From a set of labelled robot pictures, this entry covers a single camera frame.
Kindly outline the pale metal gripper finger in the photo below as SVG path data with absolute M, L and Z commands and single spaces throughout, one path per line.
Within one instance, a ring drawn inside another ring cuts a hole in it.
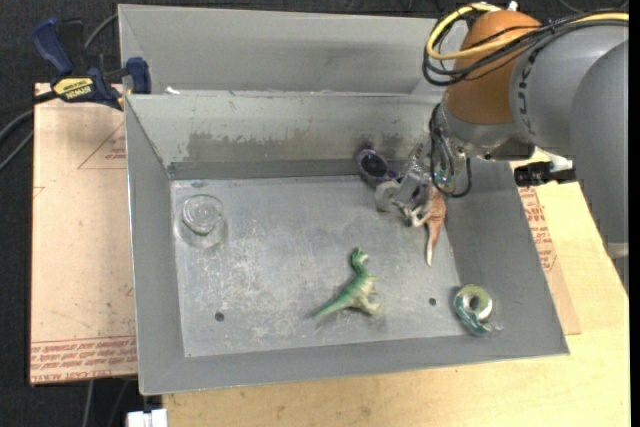
M 424 203 L 410 207 L 409 205 L 401 204 L 399 206 L 399 212 L 405 219 L 408 227 L 416 228 L 424 226 L 426 223 L 426 205 Z
M 402 208 L 402 203 L 397 199 L 400 184 L 397 181 L 386 181 L 375 189 L 374 199 L 376 209 L 381 212 L 393 212 Z

